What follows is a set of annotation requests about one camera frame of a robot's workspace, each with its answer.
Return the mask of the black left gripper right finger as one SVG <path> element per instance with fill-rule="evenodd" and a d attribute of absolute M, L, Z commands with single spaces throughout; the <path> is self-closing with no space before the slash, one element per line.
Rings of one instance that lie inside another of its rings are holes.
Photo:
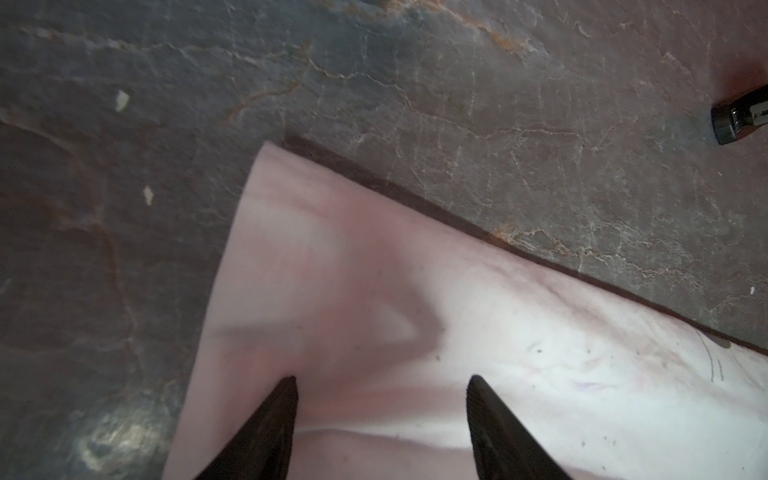
<path fill-rule="evenodd" d="M 480 480 L 570 480 L 479 375 L 469 381 L 466 413 Z"/>

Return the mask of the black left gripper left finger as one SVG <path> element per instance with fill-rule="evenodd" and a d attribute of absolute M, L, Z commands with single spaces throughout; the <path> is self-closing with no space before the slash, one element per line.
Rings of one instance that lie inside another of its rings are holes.
<path fill-rule="evenodd" d="M 286 480 L 298 407 L 294 376 L 281 379 L 197 480 Z"/>

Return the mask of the white tank top navy trim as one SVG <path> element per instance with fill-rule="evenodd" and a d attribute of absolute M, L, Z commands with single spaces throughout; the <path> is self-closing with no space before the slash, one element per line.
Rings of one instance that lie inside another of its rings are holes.
<path fill-rule="evenodd" d="M 267 143 L 163 475 L 198 475 L 293 376 L 293 479 L 472 479 L 482 376 L 578 479 L 763 479 L 767 358 Z"/>

